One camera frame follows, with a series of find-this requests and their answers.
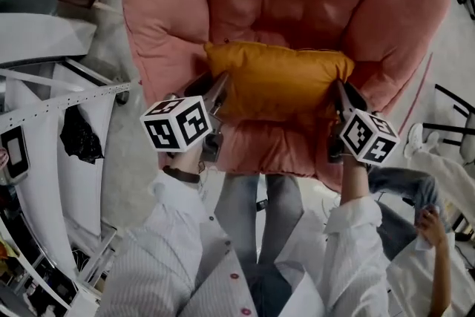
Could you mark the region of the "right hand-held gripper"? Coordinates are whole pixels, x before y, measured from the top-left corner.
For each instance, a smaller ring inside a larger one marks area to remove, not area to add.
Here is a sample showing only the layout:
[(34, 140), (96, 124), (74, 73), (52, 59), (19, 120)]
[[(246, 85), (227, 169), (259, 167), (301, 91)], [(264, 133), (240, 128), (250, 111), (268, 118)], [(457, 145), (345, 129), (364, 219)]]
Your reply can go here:
[(366, 99), (351, 83), (338, 80), (336, 88), (335, 108), (342, 122), (330, 135), (329, 161), (337, 163), (344, 154), (350, 154), (360, 163), (385, 163), (400, 143), (396, 130), (390, 122), (366, 112)]

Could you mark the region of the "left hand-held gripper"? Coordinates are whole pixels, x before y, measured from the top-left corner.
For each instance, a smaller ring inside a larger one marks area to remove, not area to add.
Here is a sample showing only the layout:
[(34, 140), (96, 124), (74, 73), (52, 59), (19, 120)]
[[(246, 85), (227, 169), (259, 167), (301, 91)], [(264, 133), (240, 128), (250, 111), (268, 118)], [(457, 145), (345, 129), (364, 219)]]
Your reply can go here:
[(217, 111), (226, 100), (228, 82), (227, 72), (214, 80), (207, 71), (185, 87), (185, 97), (171, 95), (154, 103), (140, 117), (153, 149), (167, 154), (185, 153), (201, 144), (201, 160), (217, 162), (223, 142)]

